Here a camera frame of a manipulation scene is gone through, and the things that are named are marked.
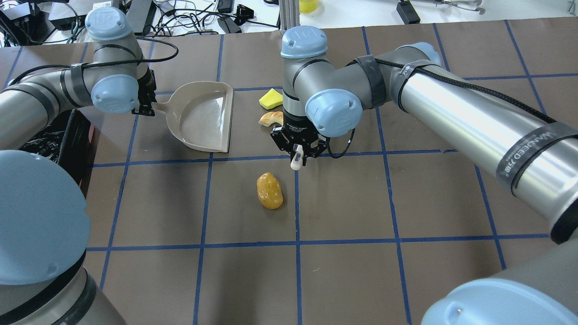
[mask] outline beige dustpan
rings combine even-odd
[[[222,82],[187,83],[168,102],[153,103],[175,138],[206,152],[229,151],[232,106],[233,88]]]

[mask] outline light blue joint cap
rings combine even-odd
[[[419,43],[415,43],[415,44],[403,45],[403,46],[398,47],[398,49],[400,49],[401,47],[415,47],[416,49],[422,51],[426,56],[428,56],[430,61],[432,61],[433,63],[435,63],[439,66],[442,65],[442,57],[434,49],[434,47],[429,43],[419,42]]]
[[[0,151],[0,285],[55,278],[84,253],[86,201],[75,181],[37,154]]]
[[[91,10],[84,22],[88,34],[95,40],[116,40],[132,33],[125,14],[115,7],[100,7]]]
[[[327,36],[317,27],[290,28],[281,41],[281,56],[284,58],[310,58],[325,52],[327,52]]]
[[[127,113],[138,105],[139,83],[127,75],[102,78],[92,88],[92,103],[105,113]]]
[[[421,325],[578,324],[578,316],[544,293],[488,278],[457,287],[425,313]]]
[[[346,135],[361,121],[363,107],[353,93],[345,89],[326,89],[311,96],[305,115],[319,133],[330,138]]]

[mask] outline yellow sponge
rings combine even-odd
[[[275,89],[271,88],[271,90],[259,99],[259,104],[261,104],[261,106],[266,110],[273,109],[283,104],[283,96]]]

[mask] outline blue tape line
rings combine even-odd
[[[512,39],[512,43],[514,43],[514,48],[516,49],[516,52],[518,53],[518,58],[520,59],[520,62],[522,63],[522,67],[524,68],[524,72],[526,73],[526,77],[528,77],[530,75],[530,72],[528,71],[528,67],[526,67],[526,62],[524,62],[524,58],[522,57],[522,52],[520,52],[520,48],[518,47],[518,43],[516,42],[516,39],[514,38],[514,33],[512,33],[512,29],[510,28],[510,23],[508,23],[507,20],[504,20],[504,23],[506,24],[508,34],[510,34],[510,39]]]
[[[552,75],[530,75],[530,78],[578,77],[578,73],[555,73]]]
[[[522,234],[522,235],[498,235],[499,239],[532,239],[549,238],[549,234]]]
[[[108,249],[108,247],[87,247],[86,251],[87,252],[106,252]]]
[[[383,166],[386,172],[386,181],[387,181],[387,195],[390,200],[390,210],[391,210],[391,222],[394,228],[395,234],[395,241],[397,245],[397,255],[398,255],[398,264],[399,264],[399,278],[401,280],[401,289],[403,292],[403,304],[405,306],[405,316],[407,323],[411,325],[412,323],[412,314],[409,308],[409,297],[407,294],[407,283],[405,279],[405,268],[403,267],[403,254],[401,251],[401,242],[399,241],[399,230],[397,226],[397,216],[395,214],[395,205],[393,200],[393,190],[391,188],[391,177],[390,177],[390,167],[387,161],[387,149],[386,149],[386,142],[383,137],[383,128],[381,124],[381,115],[379,113],[379,107],[375,109],[375,115],[377,117],[377,129],[379,131],[379,141],[381,142],[381,150],[383,152]]]
[[[442,153],[439,149],[431,149],[431,150],[393,150],[393,151],[385,151],[386,154],[416,154],[416,153]]]
[[[528,77],[530,78],[578,77],[578,73],[553,73],[549,75],[527,75],[527,76],[468,77],[464,78],[464,80],[527,79]]]
[[[462,242],[462,241],[490,241],[494,236],[451,236],[451,237],[417,237],[401,238],[402,243],[422,243],[422,242]]]
[[[383,152],[374,151],[374,152],[348,152],[345,156],[378,156],[383,154]],[[320,154],[319,157],[330,157],[328,153]]]
[[[498,77],[468,77],[464,80],[502,80],[502,79],[526,79],[528,76],[498,76]]]
[[[443,153],[454,153],[458,152],[456,149],[447,149]],[[387,151],[386,154],[423,154],[423,153],[442,153],[439,149],[424,149],[424,150],[394,150],[394,151]],[[382,152],[349,152],[346,153],[345,156],[378,156],[383,154]],[[329,154],[324,153],[319,155],[319,157],[329,157]],[[246,161],[246,160],[274,160],[274,159],[289,159],[288,155],[276,155],[276,156],[254,156],[254,157],[222,157],[222,158],[213,158],[213,162],[222,162],[222,161]],[[207,158],[200,158],[200,159],[176,159],[176,160],[139,160],[139,161],[131,161],[129,165],[157,165],[157,164],[191,164],[191,163],[208,163],[209,159]],[[88,165],[88,167],[93,168],[101,168],[101,167],[115,167],[115,166],[124,166],[124,162],[109,162],[106,164],[93,164]]]
[[[344,244],[372,244],[372,243],[416,243],[416,242],[460,242],[460,241],[491,241],[499,239],[536,239],[549,238],[549,234],[512,234],[512,235],[480,235],[480,236],[450,236],[450,237],[407,237],[407,238],[367,238],[367,239],[314,239],[308,241],[299,240],[300,245],[344,245]],[[270,246],[294,246],[297,241],[280,242],[245,242],[245,243],[206,243],[205,249],[219,248],[242,248],[242,247],[270,247]],[[89,252],[106,252],[117,250],[164,250],[164,249],[199,249],[200,244],[191,245],[152,245],[152,246],[96,246],[89,247]]]
[[[365,54],[370,55],[371,51],[369,50],[369,42],[367,40],[367,32],[365,31],[365,26],[361,27],[361,32],[363,33],[363,41],[365,43]]]
[[[80,62],[84,62],[84,58],[86,57],[86,51],[88,50],[88,43],[84,44],[84,50],[82,51],[82,56],[80,57]]]
[[[158,165],[158,164],[188,164],[188,163],[208,163],[209,159],[175,159],[175,160],[150,160],[150,161],[131,161],[129,165]]]
[[[16,58],[14,58],[14,63],[12,64],[12,67],[10,68],[10,72],[8,73],[8,77],[6,78],[6,82],[4,82],[3,88],[8,87],[8,83],[10,82],[10,79],[12,79],[12,74],[14,73],[14,69],[16,68],[16,64],[18,63],[18,59],[20,58],[20,54],[22,53],[23,48],[24,48],[24,46],[20,46],[20,49],[18,50],[18,53],[16,54]]]
[[[249,87],[249,88],[235,88],[235,91],[251,91],[251,90],[269,90],[269,89],[283,89],[283,86],[274,87]]]
[[[218,48],[218,65],[217,65],[217,81],[221,81],[221,63],[223,61],[223,43],[225,42],[225,36],[221,35],[221,42]]]
[[[269,247],[269,246],[294,246],[295,241],[284,242],[248,242],[248,243],[213,243],[205,244],[207,248],[239,248],[239,247]]]
[[[170,250],[170,249],[199,249],[200,245],[151,245],[151,246],[120,246],[111,247],[111,251],[131,251],[131,250]]]
[[[443,64],[446,66],[446,70],[450,71],[450,65],[447,63],[446,52],[443,50],[442,38],[439,36],[438,26],[433,23],[433,31],[435,33],[435,38],[438,39],[439,51],[441,52],[443,58]]]
[[[534,86],[534,81],[530,77],[528,77],[528,81],[530,82],[530,87],[532,87],[532,91],[534,92],[534,96],[536,97],[536,100],[538,101],[538,106],[540,106],[540,110],[542,111],[542,113],[546,114],[546,109],[544,108],[544,105],[542,104],[542,99],[540,99],[540,95],[538,94],[538,90],[536,89],[536,86]]]
[[[397,243],[395,238],[375,238],[375,239],[322,239],[312,241],[301,241],[301,245],[342,245],[342,244],[367,244],[367,243]]]
[[[265,160],[265,159],[289,159],[289,155],[277,155],[277,156],[255,156],[255,157],[223,157],[215,158],[213,161],[242,161],[242,160]]]
[[[295,270],[297,273],[297,324],[303,324],[301,304],[301,228],[299,226],[299,172],[293,172],[295,178]]]
[[[201,300],[201,277],[203,274],[203,260],[205,258],[205,241],[207,234],[207,219],[209,215],[209,194],[211,189],[211,177],[213,173],[213,153],[209,154],[209,167],[207,169],[207,184],[205,187],[205,208],[203,210],[203,227],[201,230],[201,245],[199,250],[199,266],[197,268],[197,286],[195,289],[195,305],[193,309],[193,325],[197,325],[199,318],[199,302]]]
[[[546,114],[546,110],[544,109],[544,105],[542,104],[542,100],[540,99],[540,95],[538,94],[538,91],[536,90],[536,86],[534,86],[534,81],[532,81],[532,77],[530,77],[530,72],[528,70],[528,67],[526,66],[526,62],[524,61],[524,57],[522,56],[522,52],[520,51],[520,48],[518,47],[518,43],[516,42],[516,38],[514,37],[514,33],[512,32],[512,28],[510,27],[510,23],[508,23],[507,20],[504,20],[504,23],[506,24],[506,29],[508,34],[510,34],[510,39],[512,39],[512,43],[514,43],[514,48],[516,49],[516,53],[518,53],[518,58],[520,59],[520,62],[522,63],[522,67],[524,68],[524,72],[526,73],[526,77],[528,78],[528,81],[530,82],[530,86],[532,87],[532,91],[534,92],[534,96],[536,97],[536,100],[538,101],[538,105],[540,106],[540,110],[542,111],[542,113]]]
[[[114,241],[114,232],[116,231],[116,223],[118,221],[118,212],[120,211],[120,204],[123,200],[124,185],[125,185],[125,182],[127,180],[128,166],[129,166],[129,162],[131,160],[131,153],[132,153],[132,144],[134,143],[134,140],[135,140],[136,126],[138,125],[138,122],[139,122],[139,116],[136,115],[135,116],[135,122],[132,125],[131,140],[128,143],[128,153],[127,153],[127,160],[124,164],[123,179],[120,182],[120,188],[118,189],[118,197],[116,200],[116,207],[114,209],[114,217],[112,220],[112,226],[110,228],[110,237],[109,237],[109,242],[108,242],[109,250],[106,251],[105,263],[104,263],[104,266],[102,268],[102,277],[101,277],[101,282],[99,285],[101,290],[103,290],[105,287],[106,272],[108,270],[108,263],[110,260],[110,248],[112,248],[112,243]]]
[[[492,215],[492,209],[490,208],[486,187],[484,186],[484,180],[481,178],[480,168],[478,166],[475,166],[475,168],[477,181],[480,183],[481,197],[484,199],[486,213],[488,214],[488,220],[490,221],[490,227],[492,228],[492,235],[494,236],[494,242],[496,243],[496,250],[498,251],[500,265],[502,266],[502,269],[506,269],[506,260],[504,259],[504,255],[502,253],[502,246],[500,245],[500,240],[498,238],[498,231],[496,230],[496,224],[494,223],[494,217]]]
[[[87,167],[89,168],[99,168],[99,167],[119,167],[119,166],[124,166],[125,163],[124,162],[110,162],[107,164],[88,164]]]

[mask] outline yellow toy potato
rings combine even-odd
[[[267,209],[277,209],[283,204],[283,194],[279,181],[267,172],[257,179],[257,196]]]

